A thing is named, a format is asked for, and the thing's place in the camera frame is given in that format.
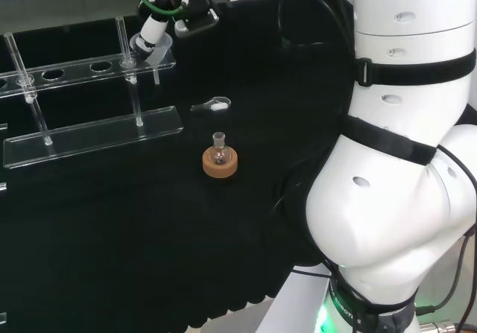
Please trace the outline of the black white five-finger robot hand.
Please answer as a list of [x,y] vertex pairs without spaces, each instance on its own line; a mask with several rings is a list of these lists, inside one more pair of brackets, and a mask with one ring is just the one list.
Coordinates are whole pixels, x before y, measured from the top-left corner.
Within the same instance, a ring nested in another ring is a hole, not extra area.
[[220,14],[213,0],[139,0],[138,13],[144,22],[132,49],[143,59],[153,54],[169,22],[185,38],[214,27]]

